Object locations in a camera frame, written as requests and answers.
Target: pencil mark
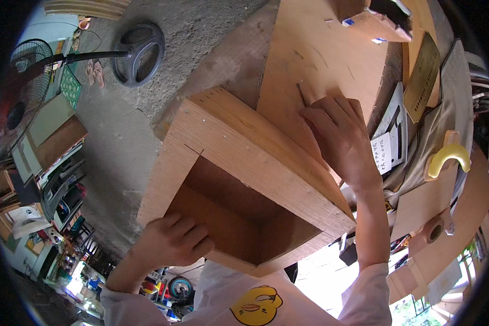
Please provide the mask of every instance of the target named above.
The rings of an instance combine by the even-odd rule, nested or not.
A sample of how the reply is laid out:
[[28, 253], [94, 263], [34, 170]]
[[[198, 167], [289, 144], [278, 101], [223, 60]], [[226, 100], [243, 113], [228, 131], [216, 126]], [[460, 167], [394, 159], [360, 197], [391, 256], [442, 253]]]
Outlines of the pencil mark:
[[299, 58], [301, 58], [301, 60], [304, 60], [305, 58], [297, 51], [293, 50], [293, 52], [295, 53], [295, 55], [297, 55]]
[[301, 84], [300, 84], [300, 83], [297, 83], [297, 85], [296, 85], [296, 86], [297, 86], [297, 89], [299, 90], [299, 94], [301, 95], [301, 99], [302, 99], [302, 105], [304, 105], [304, 106], [305, 106], [305, 108], [307, 108], [307, 107], [308, 107], [308, 104], [307, 104], [307, 102], [306, 102], [306, 100], [305, 100], [305, 96], [304, 96], [304, 95], [302, 95]]
[[201, 155], [201, 153], [204, 151], [204, 149], [201, 150], [201, 153], [198, 153], [194, 148], [188, 146], [187, 144], [183, 144], [185, 145], [186, 147], [188, 147], [189, 149], [191, 149], [194, 153], [198, 154], [198, 155]]
[[349, 74], [352, 75], [353, 81], [355, 81], [355, 77], [353, 77], [352, 70], [348, 67], [348, 65], [346, 65], [346, 67], [348, 68]]
[[322, 62], [324, 62], [324, 65], [326, 65], [326, 68], [329, 68], [329, 67], [328, 67], [328, 64], [327, 64], [327, 63], [326, 63], [326, 61], [324, 60], [324, 57], [321, 55], [321, 53], [320, 53], [320, 52], [319, 52], [319, 51], [318, 51], [318, 50], [317, 50], [317, 49], [316, 49], [316, 48], [315, 48], [313, 45], [312, 45], [311, 47], [312, 47], [312, 48], [315, 50], [315, 52], [317, 52], [317, 54], [319, 55], [319, 57], [321, 57]]

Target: wooden box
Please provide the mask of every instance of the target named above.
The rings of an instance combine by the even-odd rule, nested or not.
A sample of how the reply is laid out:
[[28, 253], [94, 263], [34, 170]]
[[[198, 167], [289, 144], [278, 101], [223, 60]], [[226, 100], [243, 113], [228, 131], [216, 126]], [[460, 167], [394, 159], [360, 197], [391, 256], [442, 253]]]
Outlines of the wooden box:
[[137, 219], [167, 212], [207, 226], [206, 258], [256, 277], [355, 225], [329, 171], [220, 87], [184, 100], [163, 141]]

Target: black cable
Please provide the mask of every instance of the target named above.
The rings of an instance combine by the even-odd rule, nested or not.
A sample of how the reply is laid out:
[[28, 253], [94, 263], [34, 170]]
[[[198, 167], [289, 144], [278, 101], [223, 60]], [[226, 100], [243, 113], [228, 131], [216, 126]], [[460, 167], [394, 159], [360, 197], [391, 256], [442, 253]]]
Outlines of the black cable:
[[74, 26], [84, 32], [90, 32], [94, 35], [96, 35], [96, 37], [99, 39], [99, 44], [98, 46], [96, 47], [96, 49], [92, 50], [91, 52], [94, 52], [96, 51], [101, 45], [102, 45], [102, 38], [99, 37], [98, 34], [96, 34], [96, 32], [93, 32], [93, 31], [89, 31], [89, 30], [86, 30], [86, 29], [81, 29], [79, 26], [76, 26], [75, 24], [71, 24], [71, 23], [68, 23], [66, 21], [43, 21], [43, 22], [40, 22], [40, 23], [34, 23], [34, 24], [30, 24], [29, 26], [34, 26], [34, 25], [40, 25], [40, 24], [54, 24], [54, 23], [57, 23], [57, 24], [67, 24], [67, 25], [71, 25], [71, 26]]

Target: paper note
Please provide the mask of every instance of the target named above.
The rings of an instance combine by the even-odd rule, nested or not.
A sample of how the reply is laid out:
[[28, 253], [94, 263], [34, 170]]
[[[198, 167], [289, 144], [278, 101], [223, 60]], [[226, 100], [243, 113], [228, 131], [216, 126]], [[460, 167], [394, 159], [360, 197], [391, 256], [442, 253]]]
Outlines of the paper note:
[[371, 141], [373, 158], [380, 174], [391, 170], [391, 144], [390, 133], [385, 133]]

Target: hand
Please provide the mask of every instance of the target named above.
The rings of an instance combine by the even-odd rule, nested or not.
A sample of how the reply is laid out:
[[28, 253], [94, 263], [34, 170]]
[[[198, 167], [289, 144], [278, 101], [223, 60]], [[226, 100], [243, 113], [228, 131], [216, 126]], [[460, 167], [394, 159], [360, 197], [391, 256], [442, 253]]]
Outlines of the hand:
[[212, 251], [214, 243], [207, 235], [205, 226], [179, 214], [169, 214], [149, 223], [105, 285], [113, 291], [137, 294], [151, 271], [166, 266], [188, 266]]
[[194, 264], [214, 249], [204, 225], [190, 217], [169, 214], [149, 223], [129, 254], [151, 270]]
[[325, 97], [299, 114], [311, 128], [322, 158], [356, 195], [382, 186], [359, 101]]

